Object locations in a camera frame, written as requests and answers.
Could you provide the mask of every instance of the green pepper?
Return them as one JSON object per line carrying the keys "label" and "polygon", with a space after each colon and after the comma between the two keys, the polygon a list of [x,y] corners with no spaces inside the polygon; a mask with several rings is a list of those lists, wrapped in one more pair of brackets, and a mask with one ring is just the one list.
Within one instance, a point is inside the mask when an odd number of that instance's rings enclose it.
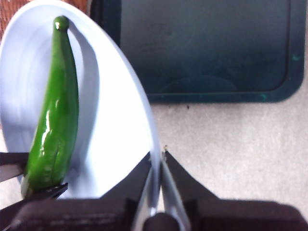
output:
{"label": "green pepper", "polygon": [[53,21],[51,67],[38,126],[22,181],[22,195],[62,183],[75,146],[78,127],[78,85],[67,35],[69,21]]}

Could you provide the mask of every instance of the white plate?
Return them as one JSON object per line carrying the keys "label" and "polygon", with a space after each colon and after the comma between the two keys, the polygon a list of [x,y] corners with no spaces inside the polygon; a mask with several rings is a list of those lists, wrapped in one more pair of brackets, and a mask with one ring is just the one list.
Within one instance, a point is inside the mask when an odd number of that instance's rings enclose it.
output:
{"label": "white plate", "polygon": [[36,0],[11,19],[0,46],[0,115],[9,152],[27,152],[50,66],[52,21],[71,21],[77,66],[79,126],[63,197],[97,198],[121,181],[150,151],[158,191],[160,148],[150,105],[131,65],[77,8]]}

